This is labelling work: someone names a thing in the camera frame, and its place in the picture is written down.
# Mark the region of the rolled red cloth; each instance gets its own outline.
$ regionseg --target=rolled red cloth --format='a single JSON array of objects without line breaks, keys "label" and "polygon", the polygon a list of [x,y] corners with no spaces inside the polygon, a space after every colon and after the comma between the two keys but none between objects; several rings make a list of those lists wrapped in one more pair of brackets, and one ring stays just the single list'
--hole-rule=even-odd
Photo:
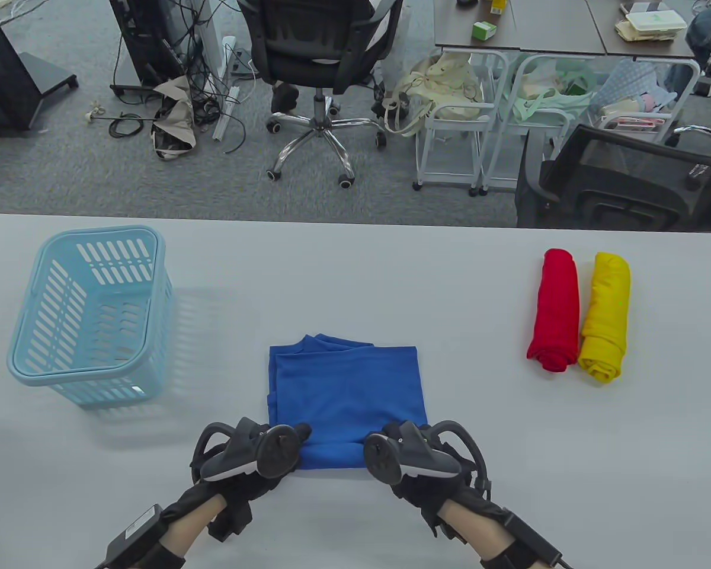
[{"label": "rolled red cloth", "polygon": [[563,249],[545,252],[537,293],[537,319],[527,358],[549,372],[564,372],[579,355],[579,280],[574,258]]}]

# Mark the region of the blue basket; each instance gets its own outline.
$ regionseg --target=blue basket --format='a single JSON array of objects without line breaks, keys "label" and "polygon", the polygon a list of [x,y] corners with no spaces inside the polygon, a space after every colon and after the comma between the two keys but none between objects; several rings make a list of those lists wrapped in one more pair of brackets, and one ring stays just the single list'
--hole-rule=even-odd
[{"label": "blue basket", "polygon": [[163,238],[147,227],[66,231],[39,251],[8,352],[25,385],[85,409],[160,393],[172,293]]}]

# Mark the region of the blue cloth item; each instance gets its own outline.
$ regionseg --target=blue cloth item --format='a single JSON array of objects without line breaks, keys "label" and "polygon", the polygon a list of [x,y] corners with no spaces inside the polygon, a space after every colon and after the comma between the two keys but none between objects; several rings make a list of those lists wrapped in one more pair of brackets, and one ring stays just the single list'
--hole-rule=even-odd
[{"label": "blue cloth item", "polygon": [[363,440],[391,421],[427,423],[415,347],[318,334],[269,349],[271,425],[309,423],[302,469],[363,468]]}]

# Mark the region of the gray carpet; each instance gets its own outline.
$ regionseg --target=gray carpet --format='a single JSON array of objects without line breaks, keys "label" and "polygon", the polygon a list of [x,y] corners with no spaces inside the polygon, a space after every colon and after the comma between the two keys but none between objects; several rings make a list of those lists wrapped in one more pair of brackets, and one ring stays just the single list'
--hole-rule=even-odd
[{"label": "gray carpet", "polygon": [[[36,2],[30,0],[26,6]],[[410,0],[410,5],[406,60],[415,62],[432,48],[432,0]],[[1,10],[0,17],[9,9]],[[237,35],[240,46],[249,46],[240,14],[220,6],[215,17],[219,32]],[[161,162],[145,132],[114,140],[107,134],[107,124],[89,125],[83,119],[95,100],[106,107],[107,116],[133,109],[151,116],[155,110],[123,105],[108,89],[119,33],[106,0],[50,0],[4,29],[17,51],[68,68],[77,74],[80,88],[54,95],[35,130],[0,138],[0,212],[422,225],[515,223],[509,193],[473,199],[464,187],[438,185],[414,192],[412,141],[393,136],[385,151],[377,152],[369,130],[342,131],[340,139],[358,176],[351,190],[337,186],[340,165],[322,140],[296,152],[285,165],[283,178],[269,182],[266,168],[294,134],[288,130],[274,136],[264,128],[271,88],[261,82],[236,111],[247,127],[242,149],[223,154],[241,136],[233,122],[223,143],[204,133],[195,152],[175,162]],[[242,94],[249,88],[249,83],[242,84]],[[368,89],[352,87],[340,102],[344,117],[370,115]],[[312,92],[303,89],[299,111],[308,114],[311,106]],[[710,100],[691,98],[685,112],[686,122],[711,125]]]}]

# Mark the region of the table surface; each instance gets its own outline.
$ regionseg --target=table surface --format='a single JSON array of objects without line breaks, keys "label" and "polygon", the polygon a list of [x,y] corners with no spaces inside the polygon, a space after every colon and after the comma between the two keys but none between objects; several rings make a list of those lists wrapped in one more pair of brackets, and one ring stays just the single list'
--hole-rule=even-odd
[{"label": "table surface", "polygon": [[[572,55],[626,55],[692,59],[680,33],[674,41],[624,41],[614,29],[623,18],[624,0],[509,0],[502,16],[491,16],[488,0],[461,8],[456,0],[434,0],[434,43],[439,47],[521,49]],[[690,0],[669,0],[686,21],[692,19]],[[472,38],[477,21],[497,24],[488,41]]]},{"label": "table surface", "polygon": [[[594,17],[608,55],[627,55],[634,57],[669,57],[670,59],[693,59],[693,53],[681,32],[674,41],[624,41],[614,26],[624,17],[619,5],[626,0],[586,0]],[[687,23],[692,21],[691,0],[664,0]]]},{"label": "table surface", "polygon": [[[583,0],[509,0],[501,16],[490,14],[489,0],[462,8],[456,0],[434,0],[434,43],[440,47],[523,49],[603,55],[590,10]],[[498,27],[488,41],[472,37],[474,22],[488,21]]]},{"label": "table surface", "polygon": [[[142,222],[174,283],[173,385],[85,413],[5,357],[33,258],[72,228]],[[596,387],[524,353],[542,255],[570,250],[583,311],[594,254],[633,271],[624,375]],[[0,567],[93,567],[190,485],[202,427],[266,418],[268,347],[306,333],[418,347],[432,422],[476,438],[493,498],[573,567],[711,567],[711,235],[0,216]],[[209,567],[478,567],[365,471],[293,474]]]}]

